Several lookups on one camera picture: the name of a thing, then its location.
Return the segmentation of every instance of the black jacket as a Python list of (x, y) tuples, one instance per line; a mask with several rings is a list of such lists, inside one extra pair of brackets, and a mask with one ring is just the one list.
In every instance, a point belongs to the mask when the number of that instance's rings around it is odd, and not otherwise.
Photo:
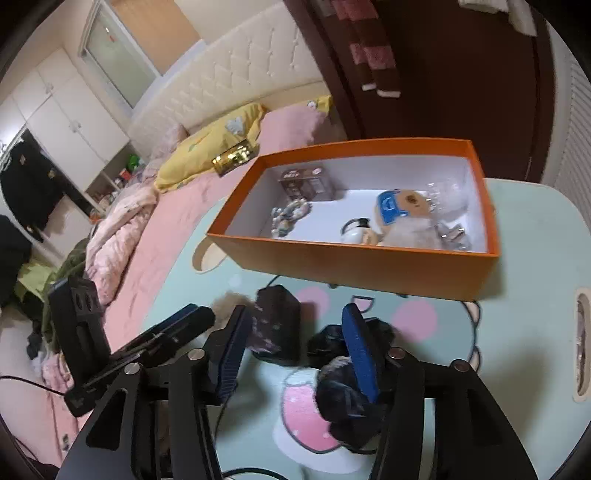
[(0, 306), (14, 290), (21, 265), (29, 261), (31, 242), (4, 215), (0, 215)]
[(64, 195), (59, 173), (32, 145), (20, 142), (0, 171), (0, 187), (8, 208), (35, 239), (47, 226), (49, 214)]

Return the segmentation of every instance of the light green table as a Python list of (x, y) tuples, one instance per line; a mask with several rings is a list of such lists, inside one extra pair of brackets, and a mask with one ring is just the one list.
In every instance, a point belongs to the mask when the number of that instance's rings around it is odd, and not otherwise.
[[(575, 291), (591, 286), (591, 235), (577, 209), (553, 189), (505, 180), (488, 180), (487, 185), (497, 210), (502, 258), (478, 305), (349, 287), (331, 290), (293, 278), (277, 283), (303, 303), (305, 338), (326, 324), (340, 323), (342, 307), (353, 299), (363, 309), (371, 306), (365, 316), (391, 322), (400, 332), (398, 341), (419, 359), (445, 365), (455, 358), (470, 360), (543, 480), (567, 459), (591, 420), (591, 401), (573, 400)], [(228, 290), (254, 298), (272, 278), (245, 271), (229, 258), (207, 273), (193, 269), (193, 252), (220, 207), (221, 202), (204, 216), (187, 241), (145, 328), (187, 303), (210, 305)], [(307, 436), (297, 430), (298, 423), (318, 424), (307, 395), (313, 373), (246, 354), (239, 390), (221, 422), (217, 452), (222, 469), (264, 467), (290, 480), (304, 474), (312, 480), (368, 477), (373, 457), (342, 447), (328, 451), (331, 442), (322, 426)], [(294, 398), (298, 403), (290, 406)], [(211, 415), (214, 420), (216, 408)], [(429, 401), (424, 437), (422, 478), (429, 473), (433, 452)]]

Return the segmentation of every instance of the orange box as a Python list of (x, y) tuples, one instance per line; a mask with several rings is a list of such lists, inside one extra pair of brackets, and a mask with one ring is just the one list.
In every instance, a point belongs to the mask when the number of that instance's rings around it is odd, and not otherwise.
[[(323, 166), (341, 200), (313, 202), (300, 236), (270, 238), (271, 209), (287, 196), (277, 181), (286, 168)], [(461, 184), (469, 252), (339, 243), (343, 218), (370, 217), (371, 199), (393, 188), (426, 190)], [(259, 157), (212, 223), (208, 237), (238, 265), (287, 277), (369, 290), (470, 301), (499, 258), (493, 207), (468, 140), (385, 138), (315, 145)]]

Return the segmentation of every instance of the cream headboard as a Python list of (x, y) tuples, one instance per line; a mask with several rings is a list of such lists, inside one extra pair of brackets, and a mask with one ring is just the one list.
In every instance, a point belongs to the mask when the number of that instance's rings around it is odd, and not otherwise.
[(276, 108), (327, 92), (300, 30), (279, 2), (198, 54), (132, 119), (128, 135), (147, 158), (173, 122), (190, 130), (255, 99)]

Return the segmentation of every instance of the crumpled black bag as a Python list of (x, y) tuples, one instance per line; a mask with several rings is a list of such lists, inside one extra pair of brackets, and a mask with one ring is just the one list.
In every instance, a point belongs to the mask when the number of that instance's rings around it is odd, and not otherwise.
[(349, 357), (337, 357), (320, 371), (314, 399), (330, 434), (345, 445), (361, 449), (380, 432), (386, 406), (361, 393)]
[[(392, 327), (378, 318), (366, 320), (378, 348), (385, 355), (394, 340)], [(341, 325), (327, 325), (308, 340), (308, 362), (313, 368), (322, 368), (338, 356), (349, 356)]]

